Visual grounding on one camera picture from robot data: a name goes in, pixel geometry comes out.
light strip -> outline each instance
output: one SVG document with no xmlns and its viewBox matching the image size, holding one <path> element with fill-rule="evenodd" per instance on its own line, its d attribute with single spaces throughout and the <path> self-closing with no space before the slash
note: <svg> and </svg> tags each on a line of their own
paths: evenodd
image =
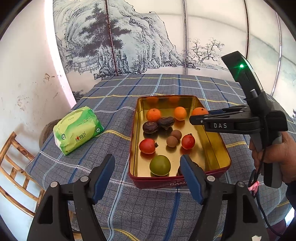
<svg viewBox="0 0 296 241">
<path fill-rule="evenodd" d="M 278 24 L 279 24 L 279 64 L 278 64 L 278 69 L 277 69 L 277 72 L 276 72 L 276 79 L 274 81 L 274 86 L 273 86 L 272 91 L 271 91 L 271 96 L 273 96 L 274 91 L 276 89 L 276 83 L 277 83 L 278 78 L 279 78 L 279 70 L 281 68 L 281 48 L 282 48 L 282 42 L 281 42 L 281 24 L 279 22 L 279 16 L 278 16 L 277 13 L 276 13 L 276 17 L 278 19 Z"/>
<path fill-rule="evenodd" d="M 53 19 L 53 0 L 44 0 L 44 23 L 46 39 L 52 58 L 52 62 L 57 73 L 57 78 L 59 79 L 60 86 L 66 96 L 70 108 L 76 105 L 76 100 L 72 94 L 71 87 L 67 80 L 62 61 L 59 55 L 59 50 L 57 48 L 57 40 L 55 37 L 54 30 L 54 19 Z"/>
</svg>

gray checkered tablecloth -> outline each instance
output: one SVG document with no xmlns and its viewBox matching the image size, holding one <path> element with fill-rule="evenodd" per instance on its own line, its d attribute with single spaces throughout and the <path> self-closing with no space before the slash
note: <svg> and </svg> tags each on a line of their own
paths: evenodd
<svg viewBox="0 0 296 241">
<path fill-rule="evenodd" d="M 35 159 L 26 167 L 44 189 L 52 181 L 75 182 L 88 175 L 107 153 L 115 156 L 115 170 L 105 195 L 94 206 L 108 241 L 186 241 L 201 206 L 192 199 L 187 187 L 173 189 L 138 189 L 128 176 L 128 158 L 132 122 L 137 99 L 141 96 L 181 94 L 197 96 L 209 110 L 244 104 L 244 93 L 238 83 L 189 75 L 137 74 L 105 79 L 94 86 L 75 106 L 92 108 L 106 131 L 70 153 L 62 155 L 53 134 Z M 289 132 L 296 139 L 296 125 L 287 116 Z M 232 165 L 221 181 L 247 182 L 254 169 L 248 149 L 249 136 L 221 134 L 232 159 Z M 280 189 L 260 186 L 261 204 L 270 224 L 281 221 L 290 209 L 285 197 L 287 186 Z M 75 211 L 73 203 L 69 206 Z M 223 202 L 216 240 L 220 239 L 226 202 Z"/>
</svg>

red tomato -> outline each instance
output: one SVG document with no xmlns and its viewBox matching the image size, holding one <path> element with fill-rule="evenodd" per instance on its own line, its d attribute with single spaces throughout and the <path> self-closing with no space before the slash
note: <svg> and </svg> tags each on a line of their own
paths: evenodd
<svg viewBox="0 0 296 241">
<path fill-rule="evenodd" d="M 139 144 L 139 149 L 145 154 L 152 154 L 155 152 L 155 148 L 158 147 L 158 144 L 153 139 L 144 139 Z"/>
<path fill-rule="evenodd" d="M 192 149 L 195 145 L 195 139 L 192 134 L 183 136 L 181 141 L 182 147 L 186 150 Z"/>
</svg>

pink ribbon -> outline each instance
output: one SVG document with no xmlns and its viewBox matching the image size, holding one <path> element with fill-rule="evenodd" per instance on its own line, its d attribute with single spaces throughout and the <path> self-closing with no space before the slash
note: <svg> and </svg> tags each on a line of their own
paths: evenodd
<svg viewBox="0 0 296 241">
<path fill-rule="evenodd" d="M 257 193 L 258 191 L 258 187 L 260 185 L 259 181 L 256 181 L 252 186 L 250 186 L 248 189 L 249 191 L 254 191 L 254 195 Z"/>
</svg>

rectangular tray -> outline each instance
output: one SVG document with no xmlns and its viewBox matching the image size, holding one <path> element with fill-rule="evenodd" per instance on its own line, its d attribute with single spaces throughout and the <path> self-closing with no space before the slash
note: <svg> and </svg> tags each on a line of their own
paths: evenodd
<svg viewBox="0 0 296 241">
<path fill-rule="evenodd" d="M 173 130 L 182 132 L 182 137 L 192 133 L 195 138 L 195 146 L 191 150 L 182 148 L 179 142 L 176 148 L 170 148 L 166 144 L 169 132 L 162 128 L 154 134 L 145 134 L 142 126 L 147 121 L 146 113 L 151 108 L 161 111 L 162 117 L 173 116 L 176 107 L 182 106 L 187 111 L 184 121 L 177 121 Z M 174 185 L 186 185 L 184 177 L 177 174 L 180 166 L 180 157 L 188 154 L 192 161 L 196 162 L 207 175 L 220 177 L 231 165 L 231 160 L 226 146 L 219 133 L 205 132 L 203 126 L 193 126 L 189 117 L 193 109 L 203 107 L 196 96 L 167 95 L 141 97 L 137 101 L 133 131 L 131 139 L 131 150 L 129 159 L 129 175 L 138 188 L 163 188 Z M 145 138 L 153 138 L 158 147 L 154 154 L 147 155 L 139 150 L 139 143 Z M 159 177 L 150 172 L 149 164 L 155 155 L 164 155 L 171 162 L 171 170 L 167 176 Z"/>
</svg>

